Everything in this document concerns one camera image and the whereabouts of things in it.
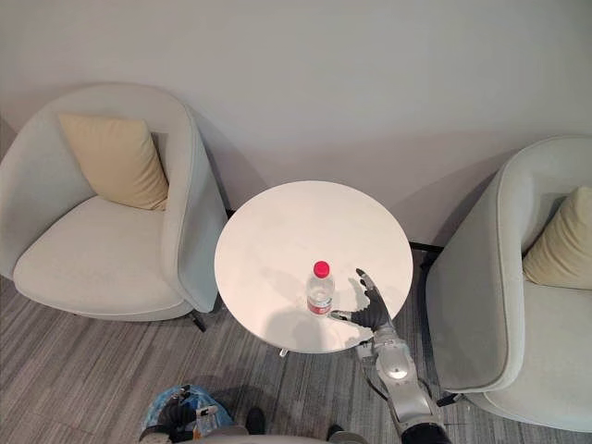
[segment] round table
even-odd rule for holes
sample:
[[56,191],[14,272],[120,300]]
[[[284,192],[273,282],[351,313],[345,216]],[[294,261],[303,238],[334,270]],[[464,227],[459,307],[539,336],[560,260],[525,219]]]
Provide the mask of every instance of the round table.
[[216,283],[259,339],[292,352],[337,352],[372,332],[308,310],[306,281],[320,260],[335,279],[334,310],[368,304],[356,267],[374,280],[391,317],[405,302],[413,261],[397,220],[368,195],[323,181],[280,185],[243,205],[220,235]]

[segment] person's foot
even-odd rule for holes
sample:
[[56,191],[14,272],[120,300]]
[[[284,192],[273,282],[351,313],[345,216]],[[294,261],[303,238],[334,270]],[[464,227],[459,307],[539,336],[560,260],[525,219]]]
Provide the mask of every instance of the person's foot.
[[337,432],[342,432],[342,431],[343,431],[343,427],[341,427],[341,425],[337,425],[337,424],[332,425],[327,432],[327,441],[329,441],[329,439],[333,435],[335,435]]
[[247,424],[245,424],[249,435],[265,434],[265,415],[259,407],[252,407],[247,414]]

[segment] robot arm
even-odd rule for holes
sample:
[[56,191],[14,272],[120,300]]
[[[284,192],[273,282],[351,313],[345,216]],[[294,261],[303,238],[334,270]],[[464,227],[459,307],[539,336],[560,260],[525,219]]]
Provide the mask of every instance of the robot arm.
[[374,345],[357,347],[361,359],[376,357],[376,370],[388,392],[388,406],[403,444],[450,444],[436,404],[421,389],[407,343],[399,338],[380,291],[361,269],[356,269],[370,303],[358,312],[333,311],[331,317],[369,327]]

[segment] gray carpet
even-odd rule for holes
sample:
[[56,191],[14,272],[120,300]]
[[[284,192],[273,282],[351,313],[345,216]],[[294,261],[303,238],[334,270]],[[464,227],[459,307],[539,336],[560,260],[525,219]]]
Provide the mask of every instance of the gray carpet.
[[[416,270],[421,259],[414,255]],[[416,280],[417,273],[396,324],[419,374],[438,395]],[[224,307],[204,317],[202,334],[186,318],[118,323],[60,312],[1,283],[2,443],[135,442],[154,395],[178,383],[203,386],[238,422],[260,406],[269,433],[322,438],[338,423],[372,444],[399,442],[385,402],[366,386],[353,351],[281,359]],[[446,407],[444,417],[457,444],[592,443],[592,435],[515,423],[467,403]]]

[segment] black glove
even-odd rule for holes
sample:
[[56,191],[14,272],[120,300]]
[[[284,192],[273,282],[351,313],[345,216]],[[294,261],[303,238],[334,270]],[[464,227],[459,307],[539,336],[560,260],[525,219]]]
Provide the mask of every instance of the black glove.
[[334,310],[331,312],[330,316],[334,319],[353,322],[358,326],[368,327],[372,329],[373,332],[383,326],[392,327],[389,309],[385,305],[385,301],[382,299],[382,295],[380,294],[380,291],[378,291],[375,283],[360,268],[356,268],[355,271],[361,278],[360,283],[366,287],[364,294],[370,300],[370,303],[363,310],[357,312],[352,313]]

